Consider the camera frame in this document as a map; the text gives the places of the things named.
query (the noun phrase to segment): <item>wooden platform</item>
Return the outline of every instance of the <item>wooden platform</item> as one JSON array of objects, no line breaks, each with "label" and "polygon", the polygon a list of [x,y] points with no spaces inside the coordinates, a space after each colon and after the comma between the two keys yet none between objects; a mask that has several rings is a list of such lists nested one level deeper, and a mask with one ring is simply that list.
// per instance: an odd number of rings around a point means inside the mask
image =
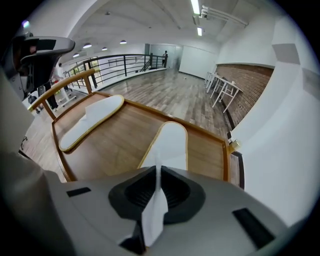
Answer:
[{"label": "wooden platform", "polygon": [[207,130],[153,108],[125,100],[121,109],[88,134],[74,149],[59,150],[59,140],[85,114],[85,107],[109,95],[94,92],[52,122],[59,164],[67,181],[92,180],[134,171],[159,127],[178,122],[188,132],[188,170],[219,180],[230,178],[226,142]]}]

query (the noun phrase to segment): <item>white ceiling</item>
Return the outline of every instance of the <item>white ceiling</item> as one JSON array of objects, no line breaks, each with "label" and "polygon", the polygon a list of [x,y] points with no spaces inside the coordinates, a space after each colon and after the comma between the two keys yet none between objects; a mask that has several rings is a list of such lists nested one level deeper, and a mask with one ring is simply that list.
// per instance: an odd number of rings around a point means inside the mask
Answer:
[{"label": "white ceiling", "polygon": [[[202,5],[206,5],[228,14],[236,12],[236,17],[249,22],[261,6],[260,2],[199,0],[199,5],[200,10]],[[85,43],[93,46],[88,49],[89,55],[101,52],[102,47],[118,47],[121,40],[127,40],[128,44],[172,43],[166,41],[166,37],[198,40],[192,15],[191,0],[110,0],[93,13],[72,37],[76,43],[75,49],[62,57],[62,62],[71,60],[75,52],[84,51],[82,46]],[[223,43],[236,29],[243,29],[216,18],[202,20],[204,32],[201,40]]]}]

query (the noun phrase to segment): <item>brick wall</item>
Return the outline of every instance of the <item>brick wall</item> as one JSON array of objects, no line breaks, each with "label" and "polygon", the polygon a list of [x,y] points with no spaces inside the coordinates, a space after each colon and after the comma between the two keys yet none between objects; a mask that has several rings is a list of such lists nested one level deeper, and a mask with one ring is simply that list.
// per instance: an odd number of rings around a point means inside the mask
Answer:
[{"label": "brick wall", "polygon": [[[215,72],[219,76],[225,77],[230,82],[235,81],[235,85],[243,90],[243,92],[238,92],[228,107],[235,126],[240,123],[257,102],[273,71],[273,68],[244,64],[217,65]],[[227,95],[223,97],[225,105],[228,105],[230,99]]]}]

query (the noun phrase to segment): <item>padded board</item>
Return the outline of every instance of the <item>padded board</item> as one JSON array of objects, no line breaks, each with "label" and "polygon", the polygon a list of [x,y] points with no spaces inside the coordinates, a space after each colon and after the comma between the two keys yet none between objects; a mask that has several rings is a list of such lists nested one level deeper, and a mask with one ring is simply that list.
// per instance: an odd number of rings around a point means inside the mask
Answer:
[{"label": "padded board", "polygon": [[116,113],[124,101],[122,95],[114,95],[87,106],[85,115],[61,138],[60,150],[71,150],[94,128]]},{"label": "padded board", "polygon": [[188,132],[180,123],[165,122],[156,133],[138,168],[156,165],[159,154],[161,165],[188,170]]}]

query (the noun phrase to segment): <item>metal railing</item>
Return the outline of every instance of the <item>metal railing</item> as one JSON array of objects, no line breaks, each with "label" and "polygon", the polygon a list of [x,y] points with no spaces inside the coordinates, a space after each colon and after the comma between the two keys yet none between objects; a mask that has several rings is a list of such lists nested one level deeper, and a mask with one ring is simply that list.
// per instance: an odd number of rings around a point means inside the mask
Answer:
[{"label": "metal railing", "polygon": [[[166,68],[168,56],[157,56],[151,54],[121,54],[95,57],[84,60],[70,70],[66,71],[65,77],[69,78],[82,71],[94,69],[95,73],[89,77],[91,85],[98,87],[99,83],[103,83],[110,79],[127,77],[130,73],[145,72]],[[85,87],[83,78],[69,84],[72,87]]]}]

